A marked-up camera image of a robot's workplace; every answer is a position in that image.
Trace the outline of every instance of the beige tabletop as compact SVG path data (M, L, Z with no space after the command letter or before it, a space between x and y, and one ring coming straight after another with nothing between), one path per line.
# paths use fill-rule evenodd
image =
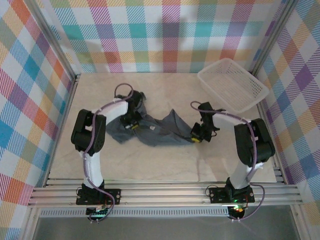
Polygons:
M83 73L57 146L50 178L80 179L83 162L71 143L71 133L81 109L94 110L110 102L114 89L129 83L146 95L147 113L163 119L171 109L189 126L200 122L200 114L190 107L191 101L209 101L214 109L220 105L209 96L193 73ZM129 88L119 89L127 95ZM256 107L241 114L259 117ZM109 180L225 181L240 161L233 132L220 130L211 142L188 146L144 145L137 138L120 144L105 135L100 154L101 173ZM270 159L252 179L253 182L276 181Z

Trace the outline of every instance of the plaid wall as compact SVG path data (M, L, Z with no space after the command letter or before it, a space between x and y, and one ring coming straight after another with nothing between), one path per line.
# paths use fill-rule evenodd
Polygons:
M251 63L280 0L37 0L75 72Z
M275 13L275 15L273 16L272 18L272 21L267 29L267 31L265 32L264 34L264 37L262 39L262 42L260 44L260 47L259 49L256 51L255 55L254 55L254 58L253 58L253 61L250 65L250 68L249 68L249 71L252 71L253 68L255 67L255 64L257 63L257 59L260 57L261 55L261 52L262 52L262 49L264 49L264 47L267 45L267 42L269 40L269 37L271 35L271 33L275 30L276 28L276 23L278 22L280 16L281 16L281 13L282 11L284 10L286 4L288 3L288 0L281 0L281 3Z
M314 239L320 236L320 0L300 0L258 78L282 165L298 184Z
M0 6L0 239L15 240L46 170L71 80L23 0Z

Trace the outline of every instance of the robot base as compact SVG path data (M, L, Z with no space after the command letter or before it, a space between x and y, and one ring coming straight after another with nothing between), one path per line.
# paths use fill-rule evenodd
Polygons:
M121 189L105 189L105 181L99 186L99 189L111 194L114 197L115 205L120 204ZM77 198L75 204L77 205L111 205L112 200L104 193L86 186L84 183L76 192Z
M246 210L242 208L234 208L233 206L228 206L229 219L242 219L245 216Z
M225 187L211 187L209 188L210 203L212 204L246 204L254 203L255 196L251 187L247 188L243 194L229 197Z

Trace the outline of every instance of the mesh basket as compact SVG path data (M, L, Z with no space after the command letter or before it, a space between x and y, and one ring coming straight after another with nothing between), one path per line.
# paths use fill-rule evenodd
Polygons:
M262 82L230 58L205 67L197 77L208 94L236 114L252 108L269 94Z

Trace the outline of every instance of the wire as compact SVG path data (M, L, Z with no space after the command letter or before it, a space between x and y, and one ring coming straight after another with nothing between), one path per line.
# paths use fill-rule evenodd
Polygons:
M81 189L81 187L78 187L78 188L75 190L75 193L76 193L76 195L77 195L78 197L80 197L80 195L79 195L79 189Z
M96 117L97 117L98 113L100 113L103 109L105 109L105 108L107 108L107 107L109 107L109 106L111 106L111 105L114 105L114 104L117 104L117 103L120 103L120 102L124 102L124 101L126 101L127 99L129 99L129 98L132 97L132 95L133 95L133 93L134 93L134 89L133 89L133 87L132 87L130 84L128 84L128 83L121 83L121 84L117 85L117 86L115 87L115 89L114 89L114 95L116 96L117 89L118 89L120 86L123 86L123 85L129 86L129 87L131 88L130 94L129 94L128 96L126 96L126 97L123 98L123 99L120 99L120 100L117 100L117 101L112 101L112 102L109 102L109 103L105 104L104 106L102 106L100 109L98 109L98 110L93 114L91 140L90 140L90 143L89 143L88 147L85 149L85 151L84 151L83 154L82 154L82 157L83 157L83 170L84 170L84 176L85 176L85 178L87 179L87 181L89 182L89 184L90 184L94 189L96 189L97 191L99 191L99 192L107 195L107 196L110 197L111 200L112 200L112 204L111 204L110 209L108 210L107 214L106 214L104 217L102 217L101 219L99 219L99 220L98 220L98 219L97 219L97 220L93 220L93 219L91 218L91 215L89 215L89 220L91 221L91 223L99 223L99 222L105 220L105 219L108 217L108 215L112 212L112 210L114 209L114 206L115 206L115 204L116 204L116 200L115 200L114 196L112 196L110 193L108 193L108 192L106 192L106 191L98 188L98 187L95 186L94 183L90 180L89 174L88 174L88 170L87 170L87 164L86 164L86 162L87 162L86 154L88 153L88 151L90 150L90 148L92 147L92 145L93 145L93 143L94 143L94 139L95 139L95 124L96 124Z
M248 200L248 196L247 196L247 195L244 195L244 197L245 197L245 200L246 200L245 209L247 209L247 208L248 208L249 200Z
M209 186L206 187L206 189L204 190L204 194L205 194L208 198L210 198L210 196L207 194L207 190L208 190L208 188L211 187L211 186L214 186L214 187L216 187L216 188L218 187L217 185L213 185L213 184L211 184L211 185L209 185Z
M248 183L249 183L251 186L260 187L260 188L262 189L262 198L261 198L261 201L260 201L259 205L256 207L256 209L255 209L252 213L250 213L248 216L245 216L245 217L241 218L241 220L248 219L249 217L251 217L253 214L255 214L255 213L258 211L258 209L261 207L261 205L262 205L262 203L263 203L263 201L264 201L264 199L265 199L265 196L266 196L266 191L265 191L265 189L264 189L264 187L263 187L262 185L256 184L256 183L250 183L250 181L249 181L249 179L250 179L250 177L251 177L251 174L255 171L256 164L257 164L257 144L256 144L256 140L255 140L254 130L253 130L252 126L250 125L250 123L249 123L247 120L245 120L245 119L243 119L243 118L241 118L241 117L239 117L239 116L233 115L233 114L228 113L228 112L223 112L223 111L201 110L201 109L198 109L198 108L194 107L194 104L199 104L199 105L200 105L201 102L199 102L199 101L192 101L192 102L190 103L191 108L193 108L194 110L196 110L196 111L198 111L198 112L208 113L208 114L220 114L220 115L225 115L225 116L228 116L228 117L230 117L230 118L237 119L237 120L245 123L245 124L248 126L248 128L249 128L249 131L250 131L250 134L251 134L251 139L252 139L252 145L253 145L253 162L252 162L252 168L251 168L250 172L246 175L246 180L248 181Z
M110 207L108 207L108 201L107 201L107 199L105 199L104 204L105 204L105 209L109 209L109 208L111 207L111 205L110 205ZM90 214L89 214L89 217L88 217L88 219L90 220L91 223L93 222L93 219L91 218L91 216L92 216L93 214L94 214L94 212L90 213Z

